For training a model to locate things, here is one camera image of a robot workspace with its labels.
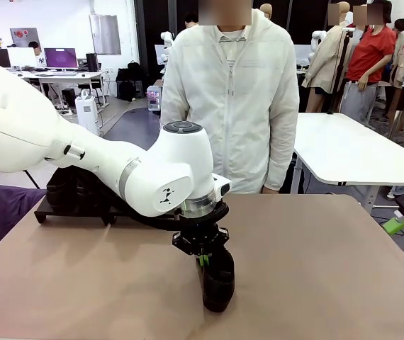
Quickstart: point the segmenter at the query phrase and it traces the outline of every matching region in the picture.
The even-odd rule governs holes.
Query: table
[[[43,89],[43,84],[88,84],[90,86],[90,92],[92,92],[92,81],[99,80],[101,84],[103,83],[102,76],[106,73],[106,71],[99,72],[78,72],[75,76],[39,76],[39,74],[52,74],[52,72],[29,72],[29,71],[21,71],[21,72],[12,72],[13,74],[19,75],[22,74],[23,79],[36,79],[40,82],[41,91],[45,93]],[[106,101],[106,95],[104,93],[104,86],[101,85],[101,94],[103,96],[103,104],[101,105],[101,112],[109,103]],[[61,93],[58,93],[61,108],[63,108],[63,100]]]
[[[132,222],[29,213],[0,243],[0,337],[404,339],[404,253],[343,195],[229,195],[236,291],[202,305],[194,257]]]
[[[300,113],[292,193],[304,163],[322,183],[367,186],[361,204],[370,213],[380,186],[404,186],[404,148],[340,113]]]

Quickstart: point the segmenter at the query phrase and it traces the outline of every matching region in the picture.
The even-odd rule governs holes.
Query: beige jacket
[[[393,61],[396,61],[400,51],[403,49],[404,47],[404,34],[403,33],[399,33],[398,35],[398,39],[395,42],[395,49],[394,49],[394,55],[393,55]]]
[[[402,83],[404,80],[404,46],[400,50],[400,52],[398,54],[398,58],[393,64],[393,68],[391,70],[391,75],[393,75],[394,73],[395,73],[395,76],[394,76],[392,85],[394,87],[401,89]]]
[[[332,93],[335,82],[333,75],[336,73],[344,47],[345,34],[342,29],[346,26],[347,22],[344,21],[339,26],[331,28],[327,37],[318,45],[303,82],[304,87],[321,87],[325,92]]]

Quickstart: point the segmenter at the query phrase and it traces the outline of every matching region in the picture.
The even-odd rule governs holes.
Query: jacket sleeve
[[[174,45],[169,53],[169,62],[164,77],[161,104],[161,126],[167,123],[186,120],[189,104],[186,100],[181,70],[181,49]]]
[[[282,187],[292,160],[300,103],[295,49],[288,39],[287,59],[269,112],[270,160],[265,186],[275,191]]]
[[[310,83],[312,78],[320,71],[320,69],[331,58],[335,57],[339,52],[339,43],[336,41],[335,33],[329,34],[318,46],[315,51],[313,62],[310,64],[308,72],[306,73],[307,82]]]

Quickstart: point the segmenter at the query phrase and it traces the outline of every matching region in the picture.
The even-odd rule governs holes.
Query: green object
[[[397,218],[387,221],[383,225],[383,228],[389,235],[394,235],[396,232],[401,231],[404,228],[404,221],[399,222]]]
[[[199,263],[201,264],[201,267],[207,265],[209,266],[210,263],[208,261],[208,255],[200,255],[199,256]]]

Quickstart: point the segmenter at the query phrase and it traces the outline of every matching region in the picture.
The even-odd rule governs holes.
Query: jacket zipper
[[[245,46],[243,46],[243,49],[240,53],[240,55],[237,56],[235,60],[235,64],[233,65],[232,68],[229,68],[229,65],[226,62],[225,57],[222,57],[224,55],[224,52],[222,48],[219,46],[219,42],[215,44],[215,50],[218,53],[218,56],[221,57],[221,62],[224,67],[227,67],[228,70],[228,83],[226,84],[227,86],[227,91],[228,91],[228,97],[227,97],[227,108],[224,113],[224,137],[223,137],[223,142],[224,142],[224,150],[223,150],[223,173],[222,176],[228,178],[229,173],[228,173],[228,167],[229,167],[229,153],[230,153],[230,110],[232,107],[232,102],[233,102],[233,96],[235,95],[234,91],[234,86],[233,86],[233,70],[236,69],[238,62],[240,61],[241,57],[245,53],[245,50],[249,46],[249,41],[245,43]]]
[[[232,100],[234,96],[233,89],[233,67],[229,67],[229,80],[228,80],[228,104],[227,110],[224,114],[224,155],[223,155],[223,176],[229,176],[229,153],[230,153],[230,111],[232,110]]]

